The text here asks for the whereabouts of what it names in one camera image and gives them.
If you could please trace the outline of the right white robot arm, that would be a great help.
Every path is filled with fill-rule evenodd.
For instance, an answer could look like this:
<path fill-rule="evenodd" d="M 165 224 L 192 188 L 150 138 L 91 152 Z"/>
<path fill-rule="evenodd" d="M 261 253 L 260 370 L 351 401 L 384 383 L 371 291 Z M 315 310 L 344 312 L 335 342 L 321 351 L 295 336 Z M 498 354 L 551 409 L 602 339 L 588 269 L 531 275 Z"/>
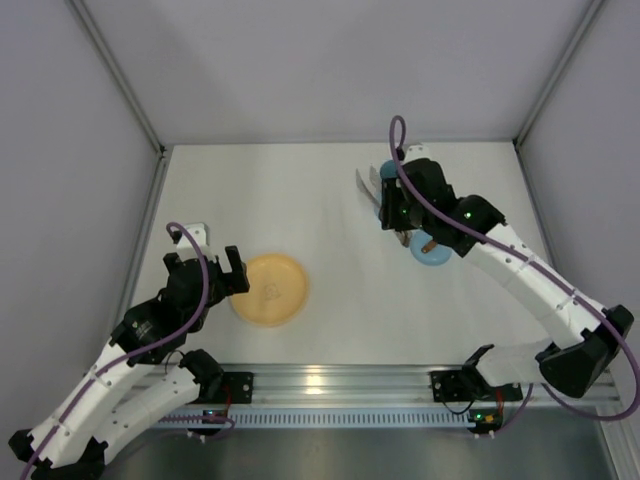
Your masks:
<path fill-rule="evenodd" d="M 464 364 L 472 380 L 491 387 L 546 383 L 570 398 L 583 397 L 619 352 L 617 340 L 631 329 L 632 313 L 580 295 L 489 201 L 456 196 L 437 162 L 417 158 L 398 172 L 387 161 L 376 173 L 383 229 L 423 232 L 449 248 L 493 278 L 547 333 L 540 341 L 479 347 Z"/>

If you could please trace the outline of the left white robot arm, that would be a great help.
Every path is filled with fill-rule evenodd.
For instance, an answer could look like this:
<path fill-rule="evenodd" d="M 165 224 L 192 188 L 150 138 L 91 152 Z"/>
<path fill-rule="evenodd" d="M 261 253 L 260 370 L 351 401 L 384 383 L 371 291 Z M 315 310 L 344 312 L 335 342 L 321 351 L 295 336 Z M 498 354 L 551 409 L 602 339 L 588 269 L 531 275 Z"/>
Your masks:
<path fill-rule="evenodd" d="M 226 401 L 221 365 L 191 350 L 154 385 L 134 397 L 139 380 L 199 331 L 211 307 L 249 290 L 239 251 L 228 246 L 231 269 L 207 257 L 164 256 L 169 277 L 158 294 L 129 309 L 99 358 L 63 404 L 40 425 L 9 440 L 27 479 L 98 479 L 118 454 L 166 415 L 190 403 Z"/>

